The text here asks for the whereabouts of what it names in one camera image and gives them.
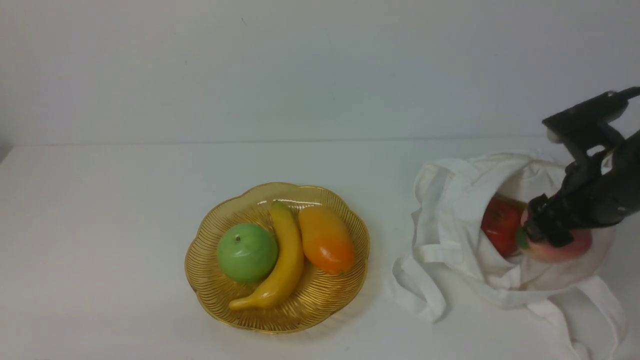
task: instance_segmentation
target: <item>orange mango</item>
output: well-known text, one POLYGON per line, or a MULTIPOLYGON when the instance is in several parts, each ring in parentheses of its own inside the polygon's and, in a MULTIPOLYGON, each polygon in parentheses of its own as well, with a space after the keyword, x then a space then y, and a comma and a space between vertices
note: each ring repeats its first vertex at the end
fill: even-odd
POLYGON ((302 249, 313 265, 330 275, 348 272, 356 262, 353 240, 342 219, 326 206, 304 208, 298 215, 302 249))

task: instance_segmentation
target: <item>banana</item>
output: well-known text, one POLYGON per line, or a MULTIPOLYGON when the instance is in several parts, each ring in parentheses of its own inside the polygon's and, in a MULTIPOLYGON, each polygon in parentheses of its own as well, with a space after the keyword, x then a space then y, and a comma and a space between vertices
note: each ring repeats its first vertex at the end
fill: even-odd
POLYGON ((291 295, 302 276, 305 256, 302 252, 300 230, 291 210, 284 203, 274 201, 269 212, 280 249, 278 261, 269 277, 251 295, 229 302, 231 310, 250 307, 268 309, 277 306, 291 295))

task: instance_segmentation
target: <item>green apple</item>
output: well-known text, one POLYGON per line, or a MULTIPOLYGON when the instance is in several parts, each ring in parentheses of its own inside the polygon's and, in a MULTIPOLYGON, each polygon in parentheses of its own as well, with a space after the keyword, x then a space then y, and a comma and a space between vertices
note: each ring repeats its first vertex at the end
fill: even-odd
POLYGON ((276 265, 278 244, 273 235, 257 224, 238 224, 218 243, 220 270, 233 281, 263 280, 276 265))

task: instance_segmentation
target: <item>white wall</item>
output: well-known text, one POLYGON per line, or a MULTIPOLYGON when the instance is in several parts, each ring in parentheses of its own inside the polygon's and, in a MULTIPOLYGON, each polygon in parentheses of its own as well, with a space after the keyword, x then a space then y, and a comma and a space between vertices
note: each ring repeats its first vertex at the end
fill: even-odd
MULTIPOLYGON (((0 0, 13 144, 542 134, 640 84, 638 0, 0 0)), ((618 121, 637 128, 640 101, 618 121)))

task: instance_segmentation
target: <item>white cloth bag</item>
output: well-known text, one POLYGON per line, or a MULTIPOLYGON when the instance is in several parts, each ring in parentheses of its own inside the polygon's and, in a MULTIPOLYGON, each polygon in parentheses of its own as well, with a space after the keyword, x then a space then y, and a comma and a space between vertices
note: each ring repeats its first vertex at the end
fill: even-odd
POLYGON ((446 303, 422 265, 444 263, 496 306, 527 306, 548 320, 575 358, 587 360, 588 351, 572 341, 563 313, 548 300, 551 295, 577 288, 593 301, 611 326, 611 358, 625 336, 625 317, 620 303, 596 273, 613 242, 613 228, 594 230, 589 251, 561 264, 540 263, 526 256, 507 261, 480 230, 484 211, 494 194, 528 202, 542 193, 555 193, 563 178, 564 167, 533 152, 425 164, 415 182, 421 207, 412 214, 412 251, 398 258, 392 269, 388 288, 393 299, 425 321, 439 320, 446 303))

